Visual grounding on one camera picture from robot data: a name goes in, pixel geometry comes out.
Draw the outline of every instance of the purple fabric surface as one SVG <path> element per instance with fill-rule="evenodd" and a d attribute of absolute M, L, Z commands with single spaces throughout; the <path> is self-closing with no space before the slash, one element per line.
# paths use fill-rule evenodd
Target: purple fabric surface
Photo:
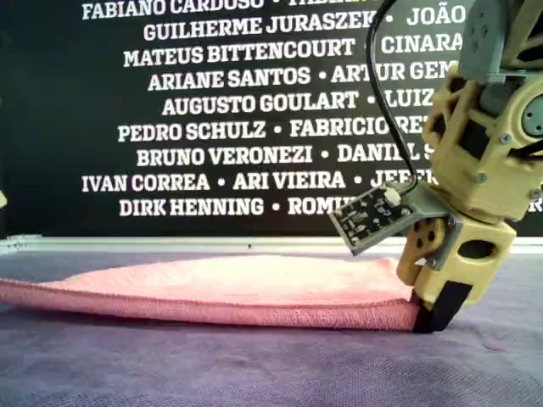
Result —
<path fill-rule="evenodd" d="M 44 282 L 183 254 L 11 254 Z M 0 406 L 543 405 L 543 256 L 433 335 L 123 321 L 0 306 Z"/>

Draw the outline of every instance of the folded towel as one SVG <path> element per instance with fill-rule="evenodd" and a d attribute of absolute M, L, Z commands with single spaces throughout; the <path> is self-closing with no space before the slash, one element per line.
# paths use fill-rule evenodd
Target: folded towel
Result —
<path fill-rule="evenodd" d="M 0 302 L 124 318 L 411 331 L 418 307 L 394 259 L 246 255 L 0 279 Z"/>

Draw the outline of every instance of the black banner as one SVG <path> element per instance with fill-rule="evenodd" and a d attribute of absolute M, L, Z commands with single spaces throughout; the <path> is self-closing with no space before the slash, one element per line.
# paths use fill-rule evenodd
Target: black banner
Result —
<path fill-rule="evenodd" d="M 471 4 L 398 0 L 378 36 L 430 181 L 421 131 Z M 336 235 L 329 210 L 408 178 L 364 60 L 378 5 L 4 0 L 9 233 Z M 540 235 L 541 205 L 520 236 Z"/>

